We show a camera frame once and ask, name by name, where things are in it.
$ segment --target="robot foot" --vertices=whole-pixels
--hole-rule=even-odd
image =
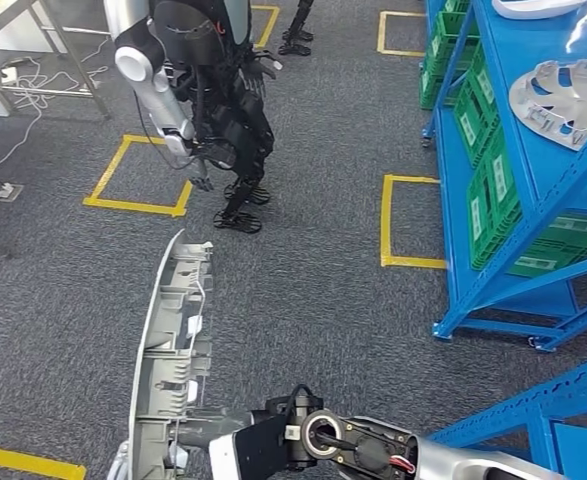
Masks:
[[[301,57],[308,57],[311,54],[311,49],[297,43],[285,43],[277,49],[280,55],[299,55]]]
[[[230,200],[231,197],[235,193],[236,184],[232,183],[230,185],[227,185],[224,188],[224,198],[227,200]],[[248,197],[246,198],[247,203],[253,203],[255,205],[264,205],[265,203],[268,203],[269,200],[271,199],[271,195],[267,191],[264,188],[262,187],[255,187],[253,190],[251,190],[251,193],[248,194]]]
[[[224,210],[220,210],[213,217],[213,226],[253,234],[261,230],[262,222],[250,213],[236,212],[233,216],[225,216]]]
[[[300,40],[301,42],[313,42],[313,38],[313,33],[306,30],[300,30],[300,33],[295,35],[295,40]],[[288,40],[288,30],[282,33],[282,39],[284,41]]]

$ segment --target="white label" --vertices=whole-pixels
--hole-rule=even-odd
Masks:
[[[519,257],[515,262],[519,267],[537,268],[538,270],[553,270],[557,260],[545,260],[544,258]]]
[[[500,155],[493,160],[493,178],[495,180],[495,188],[498,189],[498,203],[507,196],[507,181],[504,179],[504,167],[502,165],[502,156]]]
[[[430,78],[430,75],[429,75],[429,72],[427,70],[424,70],[424,73],[422,74],[422,92],[424,92],[428,86],[429,78]]]
[[[481,72],[477,76],[477,81],[479,83],[479,88],[484,93],[484,97],[488,104],[493,103],[495,99],[495,95],[493,94],[493,87],[491,85],[491,80],[488,79],[488,75],[486,73],[486,69],[482,68]]]
[[[475,197],[471,201],[471,219],[473,229],[473,241],[476,241],[482,234],[482,221],[479,219],[479,198],[478,197]]]
[[[587,232],[587,220],[582,218],[557,217],[550,226],[576,232]]]
[[[475,132],[473,131],[473,127],[471,127],[471,124],[469,123],[469,116],[466,113],[460,117],[460,123],[462,124],[462,130],[464,131],[464,136],[467,137],[467,141],[469,142],[469,145],[473,146],[473,143],[475,143],[476,135]]]
[[[435,36],[431,41],[431,51],[433,53],[433,57],[437,56],[437,52],[439,50],[439,37]]]

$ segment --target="blue shelving rack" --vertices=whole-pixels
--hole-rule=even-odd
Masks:
[[[427,0],[429,30],[442,4]],[[465,203],[473,170],[452,109],[442,105],[473,20],[479,29],[522,211],[510,236],[481,271],[470,265]],[[449,309],[433,325],[433,335],[451,339],[461,327],[498,331],[529,337],[538,350],[553,351],[587,329],[587,307],[578,306],[571,284],[587,274],[587,260],[533,279],[507,273],[558,214],[587,214],[587,144],[576,153],[528,129],[511,111],[509,87],[543,61],[582,58],[587,58],[587,3],[553,19],[517,21],[500,17],[491,0],[471,1],[433,116],[423,131],[425,141],[433,134],[436,141],[448,262]],[[484,307],[544,315],[554,324],[469,318],[470,312]]]
[[[571,480],[587,480],[587,428],[563,422],[578,415],[587,415],[587,364],[430,438],[451,447],[485,448],[481,444],[525,428],[530,445],[526,460]]]

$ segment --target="red wire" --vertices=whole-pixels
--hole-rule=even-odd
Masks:
[[[391,458],[389,459],[389,463],[394,467],[402,468],[404,470],[406,470],[408,473],[415,473],[415,465],[399,455],[392,456]]]

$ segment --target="white robot arm segment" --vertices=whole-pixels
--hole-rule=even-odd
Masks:
[[[180,107],[164,72],[164,49],[148,28],[148,0],[104,0],[117,68],[150,114],[175,156],[190,157],[193,125]]]

